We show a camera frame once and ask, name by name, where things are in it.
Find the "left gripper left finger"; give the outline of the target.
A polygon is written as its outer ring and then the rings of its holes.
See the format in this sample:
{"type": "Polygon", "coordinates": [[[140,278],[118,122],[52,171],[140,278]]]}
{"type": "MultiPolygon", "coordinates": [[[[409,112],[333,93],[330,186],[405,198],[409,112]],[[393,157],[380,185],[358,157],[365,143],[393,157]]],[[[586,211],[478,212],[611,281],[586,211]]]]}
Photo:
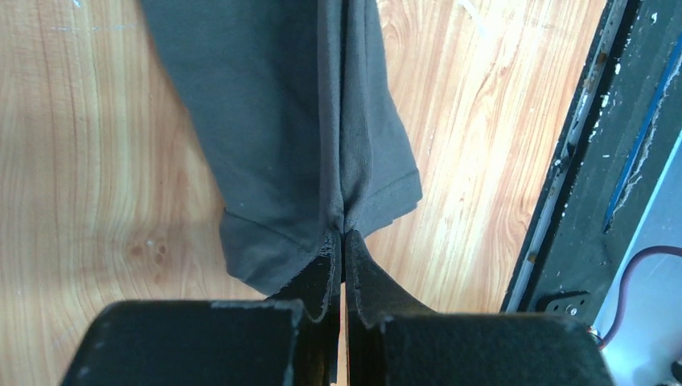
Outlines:
{"type": "Polygon", "coordinates": [[[329,385],[337,379],[341,238],[261,301],[126,300],[87,329],[65,385],[329,385]]]}

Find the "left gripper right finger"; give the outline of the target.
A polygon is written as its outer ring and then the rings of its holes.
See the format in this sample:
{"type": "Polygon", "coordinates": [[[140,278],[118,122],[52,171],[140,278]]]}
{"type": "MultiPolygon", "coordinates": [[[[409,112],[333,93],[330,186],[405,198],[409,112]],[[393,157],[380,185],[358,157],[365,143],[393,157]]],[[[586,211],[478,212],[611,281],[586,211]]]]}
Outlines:
{"type": "Polygon", "coordinates": [[[443,314],[398,285],[357,231],[345,236],[352,385],[610,385],[585,328],[550,314],[443,314]]]}

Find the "grey underwear white waistband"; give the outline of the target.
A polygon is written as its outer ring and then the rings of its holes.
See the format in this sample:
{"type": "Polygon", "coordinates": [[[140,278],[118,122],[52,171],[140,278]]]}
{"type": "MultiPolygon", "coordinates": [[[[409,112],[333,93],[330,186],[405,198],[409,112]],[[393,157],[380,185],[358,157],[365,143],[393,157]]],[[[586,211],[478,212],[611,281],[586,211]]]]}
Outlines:
{"type": "Polygon", "coordinates": [[[422,197],[374,1],[144,1],[225,202],[228,273],[271,295],[333,234],[422,197]]]}

